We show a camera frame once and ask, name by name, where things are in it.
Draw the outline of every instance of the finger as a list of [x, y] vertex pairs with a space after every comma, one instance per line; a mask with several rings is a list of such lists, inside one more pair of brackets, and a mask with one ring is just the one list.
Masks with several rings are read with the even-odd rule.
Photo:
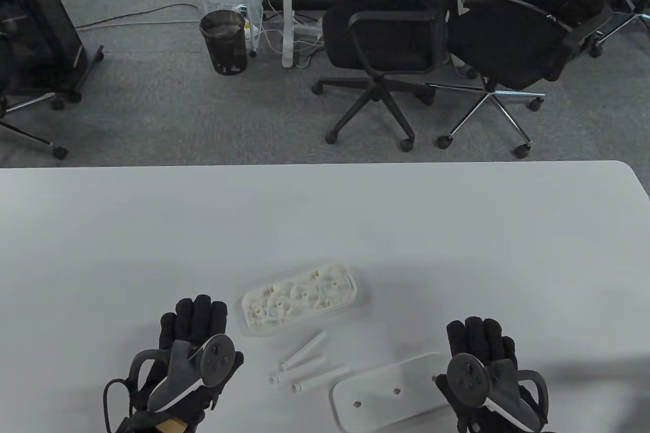
[[158, 347], [163, 350], [171, 349], [174, 344], [174, 327], [176, 326], [176, 313], [165, 313], [160, 318], [160, 338]]
[[467, 331], [469, 353], [483, 363], [489, 362], [490, 346], [488, 345], [488, 339], [485, 337], [483, 320], [477, 316], [469, 317], [465, 320], [465, 329]]
[[190, 341], [193, 343], [203, 343], [208, 339], [210, 303], [212, 300], [207, 294], [199, 294], [194, 300], [190, 325]]
[[225, 333], [225, 323], [228, 319], [228, 307], [221, 301], [214, 301], [210, 310], [209, 335]]
[[190, 340], [193, 303], [189, 298], [181, 299], [176, 305], [176, 340]]
[[447, 326], [447, 338], [449, 339], [449, 348], [452, 356], [467, 353], [467, 334], [465, 326], [460, 321], [455, 320]]
[[515, 341], [510, 337], [503, 338], [503, 349], [505, 350], [505, 358], [509, 358], [515, 369], [517, 368], [517, 357], [515, 357]]
[[492, 360], [506, 358], [506, 350], [503, 347], [503, 338], [501, 338], [502, 330], [499, 322], [492, 318], [487, 318], [483, 321], [483, 327], [485, 328], [485, 337], [490, 347]]

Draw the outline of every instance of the black glove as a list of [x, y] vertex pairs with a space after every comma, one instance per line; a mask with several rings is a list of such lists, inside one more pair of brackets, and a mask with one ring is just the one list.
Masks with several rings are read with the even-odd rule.
[[[515, 342], [510, 337], [501, 336], [501, 325], [494, 319], [483, 321], [474, 316], [467, 318], [465, 324], [453, 321], [446, 329], [452, 356], [462, 352], [472, 354], [484, 365], [490, 365], [495, 360], [510, 359], [517, 368]], [[436, 386], [458, 417], [458, 433], [466, 433], [468, 427], [474, 433], [479, 431], [480, 433], [520, 433], [522, 431], [500, 414], [486, 407], [470, 408], [462, 404], [451, 391], [446, 374], [436, 378]], [[523, 386], [519, 387], [519, 393], [540, 419], [547, 423], [532, 394]]]
[[[221, 301], [211, 301], [206, 294], [200, 294], [193, 302], [189, 298], [181, 299], [176, 305], [176, 313], [165, 313], [160, 318], [160, 341], [158, 347], [162, 350], [171, 349], [174, 340], [190, 342], [194, 349], [201, 347], [206, 340], [216, 334], [225, 333], [228, 308]], [[144, 386], [132, 396], [132, 406], [136, 412], [130, 419], [131, 424], [142, 427], [130, 427], [133, 431], [156, 431], [151, 429], [170, 417], [176, 417], [188, 424], [187, 431], [195, 431], [197, 425], [205, 418], [204, 410], [210, 405], [214, 409], [216, 401], [223, 392], [235, 371], [244, 363], [244, 354], [235, 352], [235, 362], [228, 376], [217, 386], [199, 387], [189, 393], [178, 403], [165, 410], [164, 415], [147, 412], [147, 401], [153, 389], [165, 377], [168, 366], [165, 362], [154, 361]]]

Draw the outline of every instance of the chair armrest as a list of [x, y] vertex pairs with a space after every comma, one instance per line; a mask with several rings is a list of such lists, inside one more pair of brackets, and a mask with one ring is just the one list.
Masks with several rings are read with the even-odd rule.
[[350, 20], [348, 21], [348, 30], [350, 31], [350, 36], [354, 43], [354, 47], [357, 50], [357, 54], [359, 55], [359, 59], [364, 65], [364, 69], [366, 69], [366, 72], [368, 74], [371, 74], [372, 76], [383, 76], [385, 74], [384, 71], [379, 71], [373, 66], [371, 66], [359, 42], [359, 37], [354, 33], [354, 25], [364, 20], [378, 20], [384, 22], [395, 22], [395, 21], [423, 22], [429, 24], [430, 22], [433, 22], [434, 14], [430, 11], [422, 11], [422, 10], [420, 11], [399, 11], [399, 10], [365, 11], [365, 12], [357, 12], [350, 17]]
[[567, 62], [569, 62], [578, 51], [583, 49], [585, 39], [596, 34], [598, 29], [609, 22], [612, 17], [613, 11], [611, 10], [611, 7], [606, 4], [598, 15], [583, 22], [569, 32], [562, 40], [560, 49], [553, 59], [552, 73], [550, 78], [547, 79], [550, 81], [557, 80]]

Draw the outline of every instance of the black trash bin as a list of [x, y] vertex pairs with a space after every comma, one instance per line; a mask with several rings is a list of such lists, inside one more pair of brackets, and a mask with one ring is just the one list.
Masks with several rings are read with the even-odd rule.
[[199, 30], [205, 39], [214, 70], [224, 76], [239, 74], [248, 66], [246, 19], [232, 10], [217, 10], [205, 15]]

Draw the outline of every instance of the plastic part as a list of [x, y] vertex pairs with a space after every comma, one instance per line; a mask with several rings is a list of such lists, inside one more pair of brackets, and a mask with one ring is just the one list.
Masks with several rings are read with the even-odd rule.
[[310, 361], [307, 361], [296, 368], [271, 375], [269, 382], [271, 384], [279, 384], [280, 382], [288, 382], [297, 377], [306, 377], [325, 363], [327, 363], [327, 356], [317, 355]]
[[321, 375], [294, 382], [291, 385], [291, 392], [304, 392], [315, 389], [316, 387], [324, 386], [329, 384], [332, 379], [345, 375], [348, 372], [350, 372], [350, 368], [347, 365], [342, 365]]
[[318, 346], [325, 340], [325, 337], [327, 337], [327, 331], [322, 329], [321, 331], [316, 334], [314, 338], [309, 340], [305, 345], [300, 347], [291, 357], [286, 359], [284, 362], [280, 364], [280, 368], [283, 371], [287, 371], [290, 368], [292, 368], [294, 365], [297, 363], [303, 361], [304, 359], [307, 358], [307, 356], [316, 350]]
[[347, 433], [367, 433], [448, 406], [436, 386], [450, 356], [430, 353], [342, 380], [332, 407]]
[[264, 336], [351, 305], [357, 285], [342, 264], [327, 264], [250, 291], [242, 298], [246, 326]]

